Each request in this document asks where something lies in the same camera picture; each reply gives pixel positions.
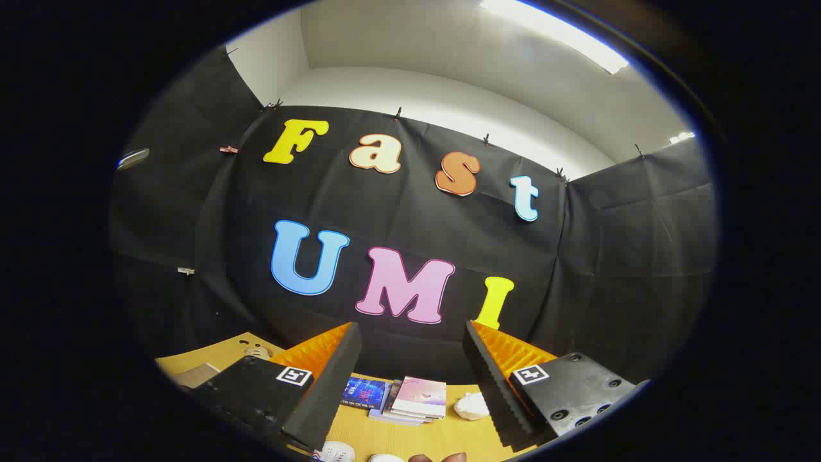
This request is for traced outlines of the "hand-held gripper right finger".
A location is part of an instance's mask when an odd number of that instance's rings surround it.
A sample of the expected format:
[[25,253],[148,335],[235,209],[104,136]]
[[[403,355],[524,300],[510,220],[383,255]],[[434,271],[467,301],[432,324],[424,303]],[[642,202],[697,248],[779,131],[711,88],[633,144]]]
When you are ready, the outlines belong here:
[[463,348],[501,444],[520,451],[563,440],[639,395],[633,383],[587,354],[549,354],[469,320]]

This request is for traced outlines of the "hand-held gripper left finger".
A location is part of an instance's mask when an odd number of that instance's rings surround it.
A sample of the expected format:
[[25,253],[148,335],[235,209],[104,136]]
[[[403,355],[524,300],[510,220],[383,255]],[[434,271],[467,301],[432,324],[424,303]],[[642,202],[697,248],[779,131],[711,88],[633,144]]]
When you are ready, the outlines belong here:
[[348,322],[272,359],[246,355],[191,396],[258,440],[311,452],[325,444],[361,349],[360,327]]

